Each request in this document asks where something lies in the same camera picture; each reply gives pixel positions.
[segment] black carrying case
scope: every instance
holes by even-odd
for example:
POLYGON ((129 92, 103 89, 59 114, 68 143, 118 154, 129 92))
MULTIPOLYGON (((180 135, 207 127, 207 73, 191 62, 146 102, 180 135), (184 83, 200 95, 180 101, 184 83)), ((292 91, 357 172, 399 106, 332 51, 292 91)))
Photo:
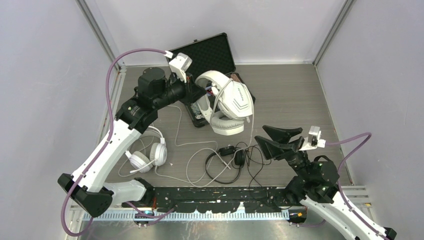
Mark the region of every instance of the black carrying case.
MULTIPOLYGON (((240 75, 235 72, 236 65, 234 64, 228 36, 225 32, 203 40, 194 40, 193 43, 169 51, 174 56, 183 53, 192 59, 193 62, 186 72, 192 74, 194 80, 204 72, 215 70, 225 74, 227 77, 230 77, 231 74, 236 74, 240 82, 244 83, 240 75)), ((252 93, 250 95, 252 96, 253 103, 255 103, 255 97, 252 93)), ((215 97, 210 95, 208 98, 213 107, 215 97)), ((201 128, 209 124, 204 118, 196 119, 196 115, 190 105, 186 105, 185 108, 196 128, 201 128)))

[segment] white cable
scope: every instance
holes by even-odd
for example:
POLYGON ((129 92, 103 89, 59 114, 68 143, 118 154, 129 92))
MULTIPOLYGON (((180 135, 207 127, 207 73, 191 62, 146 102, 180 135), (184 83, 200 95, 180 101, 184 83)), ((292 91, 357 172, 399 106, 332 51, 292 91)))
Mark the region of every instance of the white cable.
MULTIPOLYGON (((230 78, 230 81, 228 81, 225 85, 224 85, 224 87, 218 92, 218 94, 216 95, 216 97, 215 97, 215 103, 213 104, 213 110, 212 110, 212 115, 214 114, 214 112, 215 112, 215 109, 217 108, 217 105, 218 105, 218 100, 220 99, 220 96, 221 96, 221 94, 224 92, 224 89, 228 86, 228 84, 232 81, 233 79, 231 79, 230 78)), ((255 107, 254 107, 254 104, 253 104, 253 100, 252 100, 252 98, 250 97, 249 98, 250 99, 250 103, 251 103, 251 105, 252 105, 252 127, 251 127, 251 131, 250 131, 250 140, 249 140, 249 144, 247 145, 247 147, 241 147, 241 148, 239 148, 239 149, 237 149, 235 152, 234 152, 234 155, 233 155, 233 157, 231 158, 231 160, 228 162, 228 164, 230 164, 233 160, 234 160, 234 158, 236 157, 236 153, 238 152, 238 151, 244 151, 244 150, 246 150, 247 148, 249 148, 250 147, 250 145, 252 144, 252 138, 253 138, 253 129, 254 129, 254 124, 255 124, 255 107)), ((212 150, 213 152, 215 152, 216 153, 216 155, 222 160, 222 161, 224 161, 222 158, 221 158, 221 156, 219 156, 219 154, 216 152, 216 151, 214 151, 213 149, 211 149, 211 148, 202 148, 202 149, 200 149, 199 151, 197 151, 197 152, 195 152, 191 157, 190 157, 190 159, 188 160, 188 162, 187 162, 187 166, 186 166, 186 168, 185 168, 185 176, 187 177, 187 180, 190 182, 190 184, 191 185, 193 185, 194 187, 197 187, 197 188, 204 188, 204 187, 207 187, 209 184, 211 184, 213 181, 215 181, 215 179, 217 179, 225 170, 226 170, 226 168, 224 168, 224 169, 222 169, 222 171, 216 176, 216 177, 214 177, 210 182, 208 182, 207 184, 205 184, 205 185, 203 185, 203 186, 197 186, 197 185, 195 185, 194 184, 194 182, 191 182, 190 181, 190 178, 189 178, 189 164, 190 164, 190 161, 193 159, 193 157, 197 154, 197 153, 199 153, 200 151, 202 151, 202 150, 212 150)))
MULTIPOLYGON (((198 141, 198 142, 188 142, 188 143, 183 143, 183 144, 177 144, 177 138, 178 138, 178 132, 180 131, 180 125, 181 125, 181 117, 183 116, 183 111, 181 110, 181 108, 179 106, 174 106, 174 105, 169 105, 167 107, 172 107, 172 108, 177 108, 179 110, 179 120, 178 120, 178 127, 176 128, 176 135, 175 135, 175 141, 174 144, 177 147, 181 147, 181 146, 185 146, 185 145, 190 145, 190 144, 208 144, 208 143, 215 143, 216 144, 216 148, 215 151, 218 150, 218 142, 217 141, 198 141)), ((222 160, 222 163, 226 166, 226 168, 228 168, 229 170, 231 170, 231 167, 224 161, 222 160)))
MULTIPOLYGON (((218 105, 218 99, 220 98, 220 96, 221 96, 221 94, 224 92, 224 89, 228 86, 228 84, 230 83, 232 81, 232 79, 230 78, 230 80, 223 86, 223 88, 218 92, 218 94, 216 95, 216 101, 215 101, 215 103, 213 104, 213 110, 212 110, 212 114, 215 112, 215 109, 217 108, 217 105, 218 105)), ((236 157, 236 153, 238 152, 238 151, 243 151, 243 150, 246 150, 247 148, 249 148, 250 147, 250 145, 252 144, 252 138, 253 138, 253 129, 254 129, 254 124, 255 124, 255 108, 254 108, 254 104, 253 104, 253 100, 252 100, 252 98, 249 98, 250 99, 250 103, 251 103, 251 105, 252 105, 252 127, 251 127, 251 131, 250 131, 250 140, 249 140, 249 144, 247 145, 247 147, 242 147, 242 148, 240 148, 240 149, 237 149, 235 152, 234 152, 234 155, 233 155, 233 157, 231 158, 231 160, 227 163, 227 162, 225 162, 223 159, 222 159, 222 157, 217 153, 217 149, 218 149, 218 143, 216 142, 216 141, 207 141, 207 142, 193 142, 193 143, 184 143, 184 144, 180 144, 180 145, 178 145, 177 144, 177 137, 178 137, 178 131, 179 131, 179 129, 180 129, 180 122, 181 122, 181 117, 182 117, 182 115, 183 115, 183 112, 181 111, 181 108, 179 108, 178 106, 173 106, 173 105, 170 105, 170 106, 168 106, 168 107, 174 107, 174 108, 178 108, 179 109, 179 111, 180 111, 180 113, 181 113, 181 115, 180 115, 180 117, 179 117, 179 121, 178 121, 178 128, 177 128, 177 131, 176 131, 176 136, 175 136, 175 145, 176 146, 183 146, 183 145, 188 145, 188 144, 196 144, 196 143, 213 143, 213 142, 215 142, 216 143, 216 149, 214 150, 214 149, 212 149, 212 148, 208 148, 208 147, 205 147, 205 148, 202 148, 202 149, 199 149, 197 152, 195 152, 191 157, 190 157, 190 159, 188 160, 188 162, 187 162, 187 165, 186 165, 186 167, 185 167, 185 176, 187 177, 187 180, 188 181, 186 181, 186 180, 183 180, 183 179, 179 179, 179 178, 176 178, 176 177, 173 177, 173 176, 167 176, 167 175, 161 175, 161 174, 159 174, 156 170, 156 168, 154 169, 154 172, 158 175, 158 176, 161 176, 161 177, 166 177, 166 178, 171 178, 171 179, 175 179, 175 180, 179 180, 179 181, 182 181, 182 182, 184 182, 184 183, 190 183, 192 186, 194 186, 194 187, 197 187, 197 188, 203 188, 203 187, 207 187, 208 185, 210 185, 211 183, 213 183, 214 181, 215 181, 215 179, 217 179, 226 169, 227 169, 227 167, 229 167, 229 164, 231 164, 231 162, 234 160, 234 158, 236 157), (200 151, 203 151, 203 150, 211 150, 211 151, 213 151, 214 153, 216 153, 216 155, 218 156, 218 158, 219 159, 221 159, 221 161, 225 164, 225 167, 224 167, 224 169, 216 176, 216 177, 214 177, 210 182, 208 182, 207 184, 205 184, 205 185, 203 185, 203 186, 198 186, 198 185, 196 185, 195 183, 197 183, 197 182, 199 182, 204 176, 205 176, 205 174, 206 174, 206 172, 205 173, 203 173, 203 175, 201 176, 201 178, 199 179, 199 180, 197 180, 197 181, 191 181, 190 180, 190 178, 189 178, 189 164, 190 164, 190 162, 191 162, 191 160, 193 159, 193 157, 196 155, 196 154, 198 154, 200 151)))
POLYGON ((157 129, 156 127, 154 127, 154 126, 148 126, 148 128, 149 129, 156 130, 156 132, 160 135, 161 138, 164 137, 164 135, 162 134, 162 132, 159 129, 157 129))
MULTIPOLYGON (((179 110, 178 127, 176 128, 176 135, 175 135, 175 141, 174 141, 175 146, 180 147, 180 146, 190 145, 190 144, 208 144, 208 143, 215 143, 215 144, 216 144, 215 151, 218 149, 218 142, 217 142, 217 141, 199 141, 199 142, 188 142, 188 143, 183 143, 183 144, 177 144, 178 132, 180 131, 181 118, 182 118, 182 116, 183 116, 183 111, 181 110, 181 108, 180 108, 179 106, 169 105, 169 106, 167 106, 167 107, 177 108, 177 109, 179 110)), ((209 168, 209 166, 211 165, 211 163, 212 163, 212 160, 213 160, 213 159, 214 159, 214 157, 212 157, 212 158, 211 158, 211 161, 209 161, 209 164, 207 165, 206 169, 208 169, 208 168, 209 168)), ((190 183, 189 181, 186 181, 186 180, 183 180, 183 179, 180 179, 180 178, 177 178, 177 177, 173 177, 173 176, 168 176, 168 175, 162 175, 162 174, 159 174, 159 173, 157 172, 157 167, 155 167, 155 168, 154 168, 154 172, 156 173, 156 175, 158 175, 158 176, 160 176, 160 177, 165 177, 165 178, 175 179, 175 180, 179 180, 179 181, 181 181, 181 182, 188 183, 188 184, 190 183)), ((201 181, 201 180, 205 177, 205 175, 206 175, 206 171, 204 171, 203 175, 202 175, 202 176, 201 176, 198 180, 193 181, 192 183, 194 183, 194 184, 195 184, 195 183, 198 183, 199 181, 201 181)))

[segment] white wall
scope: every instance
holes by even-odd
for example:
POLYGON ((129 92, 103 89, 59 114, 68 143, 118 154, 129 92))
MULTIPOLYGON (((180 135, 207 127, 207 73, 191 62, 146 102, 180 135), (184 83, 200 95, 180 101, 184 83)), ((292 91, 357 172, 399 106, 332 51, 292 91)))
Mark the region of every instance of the white wall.
POLYGON ((348 165, 402 240, 423 239, 423 42, 423 1, 359 0, 318 66, 339 138, 373 133, 348 165))
POLYGON ((57 179, 95 147, 110 62, 75 1, 2 1, 0 23, 0 239, 63 239, 57 179))
MULTIPOLYGON (((120 53, 170 50, 226 32, 236 63, 312 62, 345 0, 89 0, 120 53)), ((129 56, 127 65, 165 64, 129 56)))

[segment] headphone cushion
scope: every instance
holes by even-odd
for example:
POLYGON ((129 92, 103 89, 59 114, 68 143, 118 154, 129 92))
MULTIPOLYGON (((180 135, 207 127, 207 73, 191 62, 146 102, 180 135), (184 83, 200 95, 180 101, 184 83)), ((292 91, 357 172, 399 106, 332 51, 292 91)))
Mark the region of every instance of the headphone cushion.
POLYGON ((235 153, 234 164, 243 167, 245 165, 246 155, 244 150, 235 153))
POLYGON ((220 118, 218 115, 214 115, 210 119, 209 124, 219 129, 233 129, 233 128, 243 126, 244 123, 245 121, 243 120, 233 120, 233 119, 229 119, 226 116, 223 116, 222 118, 220 118))
POLYGON ((167 154, 168 150, 164 144, 155 142, 151 145, 150 160, 154 161, 153 165, 162 166, 167 160, 167 154))
MULTIPOLYGON (((130 160, 131 165, 135 169, 139 169, 141 167, 144 167, 148 163, 150 163, 150 160, 143 153, 141 153, 139 151, 135 151, 132 155, 138 157, 139 159, 141 159, 141 161, 143 161, 143 162, 140 162, 137 158, 131 156, 130 159, 133 159, 133 161, 137 161, 138 162, 138 165, 135 165, 135 164, 133 164, 133 161, 130 160)), ((149 166, 147 166, 147 167, 145 167, 143 169, 140 169, 139 172, 141 172, 141 173, 147 173, 150 169, 152 169, 152 166, 151 165, 149 165, 149 166)))

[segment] headphone ear cup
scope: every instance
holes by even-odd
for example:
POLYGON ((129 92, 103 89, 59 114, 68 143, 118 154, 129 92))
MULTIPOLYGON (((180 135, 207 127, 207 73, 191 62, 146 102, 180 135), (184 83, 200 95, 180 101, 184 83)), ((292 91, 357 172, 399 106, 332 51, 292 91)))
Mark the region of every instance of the headphone ear cup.
POLYGON ((155 142, 151 145, 150 160, 153 165, 162 166, 167 161, 168 150, 165 144, 155 142))
POLYGON ((245 165, 246 155, 244 150, 235 153, 234 164, 242 168, 245 165))
MULTIPOLYGON (((144 166, 146 166, 148 163, 150 163, 150 160, 141 152, 135 151, 130 157, 129 157, 129 163, 135 168, 140 169, 144 166)), ((140 169, 140 173, 147 173, 150 169, 152 169, 152 165, 148 165, 144 167, 143 169, 140 169)))

